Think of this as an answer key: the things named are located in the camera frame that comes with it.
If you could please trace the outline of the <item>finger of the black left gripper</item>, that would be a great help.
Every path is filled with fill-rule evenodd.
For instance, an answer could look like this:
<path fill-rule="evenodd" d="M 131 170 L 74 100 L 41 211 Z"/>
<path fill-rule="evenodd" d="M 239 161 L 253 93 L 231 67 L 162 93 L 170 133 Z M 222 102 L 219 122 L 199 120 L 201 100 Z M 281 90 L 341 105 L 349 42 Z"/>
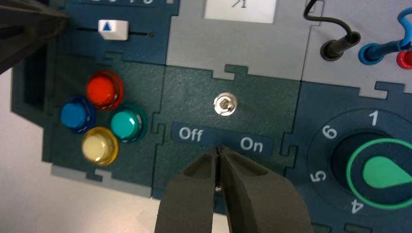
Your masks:
<path fill-rule="evenodd" d="M 1 0 L 0 25 L 34 25 L 44 20 L 67 21 L 68 16 L 36 0 Z"/>
<path fill-rule="evenodd" d="M 33 54 L 65 28 L 65 21 L 42 21 L 32 25 L 1 25 L 0 72 L 5 72 Z"/>

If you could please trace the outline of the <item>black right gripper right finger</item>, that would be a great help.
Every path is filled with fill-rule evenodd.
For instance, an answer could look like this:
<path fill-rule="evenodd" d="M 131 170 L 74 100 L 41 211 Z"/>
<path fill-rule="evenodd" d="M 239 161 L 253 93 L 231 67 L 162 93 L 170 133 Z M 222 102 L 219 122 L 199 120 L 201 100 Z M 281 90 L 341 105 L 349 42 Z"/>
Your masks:
<path fill-rule="evenodd" d="M 220 147 L 220 183 L 231 233 L 311 233 L 303 198 L 285 177 Z"/>

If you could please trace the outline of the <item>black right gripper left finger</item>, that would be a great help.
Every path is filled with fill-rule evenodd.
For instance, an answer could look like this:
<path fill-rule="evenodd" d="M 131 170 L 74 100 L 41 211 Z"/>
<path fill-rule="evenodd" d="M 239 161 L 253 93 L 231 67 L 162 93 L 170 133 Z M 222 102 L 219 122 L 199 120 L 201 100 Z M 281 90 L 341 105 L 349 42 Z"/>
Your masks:
<path fill-rule="evenodd" d="M 215 148 L 210 148 L 171 179 L 157 213 L 156 233 L 210 233 L 214 212 Z"/>

